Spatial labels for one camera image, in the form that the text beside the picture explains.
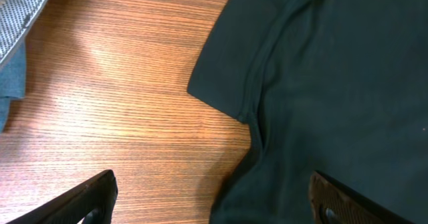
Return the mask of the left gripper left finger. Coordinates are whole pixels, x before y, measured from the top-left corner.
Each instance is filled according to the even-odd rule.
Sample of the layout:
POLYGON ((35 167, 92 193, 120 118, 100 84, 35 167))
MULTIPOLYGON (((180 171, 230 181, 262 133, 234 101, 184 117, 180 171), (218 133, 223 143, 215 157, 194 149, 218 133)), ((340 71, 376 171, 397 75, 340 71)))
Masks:
POLYGON ((110 224, 117 196, 116 177, 108 169, 8 224, 110 224))

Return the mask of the black t-shirt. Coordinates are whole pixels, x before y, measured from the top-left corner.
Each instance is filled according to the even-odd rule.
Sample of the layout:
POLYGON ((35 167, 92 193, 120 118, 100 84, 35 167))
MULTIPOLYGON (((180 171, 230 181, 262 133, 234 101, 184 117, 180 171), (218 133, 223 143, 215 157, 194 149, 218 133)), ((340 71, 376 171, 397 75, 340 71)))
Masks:
POLYGON ((228 0, 188 91, 251 133, 211 223, 311 223, 314 171, 427 222, 427 0, 228 0))

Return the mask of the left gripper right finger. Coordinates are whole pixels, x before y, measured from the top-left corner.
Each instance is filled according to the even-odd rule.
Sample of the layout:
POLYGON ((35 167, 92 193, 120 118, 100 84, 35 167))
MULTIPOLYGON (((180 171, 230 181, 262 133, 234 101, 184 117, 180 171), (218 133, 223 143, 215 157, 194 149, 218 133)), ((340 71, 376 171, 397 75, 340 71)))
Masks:
POLYGON ((316 224, 412 224, 322 172, 310 177, 308 197, 316 224))

